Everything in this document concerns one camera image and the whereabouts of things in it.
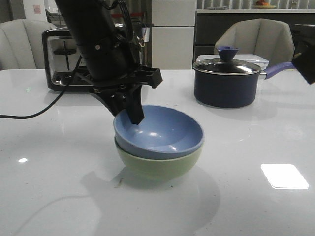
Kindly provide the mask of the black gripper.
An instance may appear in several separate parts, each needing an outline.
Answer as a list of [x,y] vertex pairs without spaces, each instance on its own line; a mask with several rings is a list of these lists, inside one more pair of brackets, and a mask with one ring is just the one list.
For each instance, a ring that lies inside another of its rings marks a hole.
[[155,89],[162,82],[160,69],[138,63],[89,63],[85,68],[75,69],[74,75],[87,82],[89,92],[114,117],[126,109],[133,124],[139,124],[145,117],[141,101],[142,85]]

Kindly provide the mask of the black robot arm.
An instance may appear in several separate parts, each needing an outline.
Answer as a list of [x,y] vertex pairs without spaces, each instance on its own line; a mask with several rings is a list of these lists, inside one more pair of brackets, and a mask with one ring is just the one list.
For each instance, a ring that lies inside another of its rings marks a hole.
[[315,82],[315,46],[309,47],[305,52],[296,56],[292,64],[303,76],[309,85]]
[[133,27],[123,0],[108,6],[103,0],[58,0],[66,25],[84,59],[90,93],[113,116],[126,111],[133,124],[144,119],[143,85],[156,88],[160,69],[136,62],[131,49]]

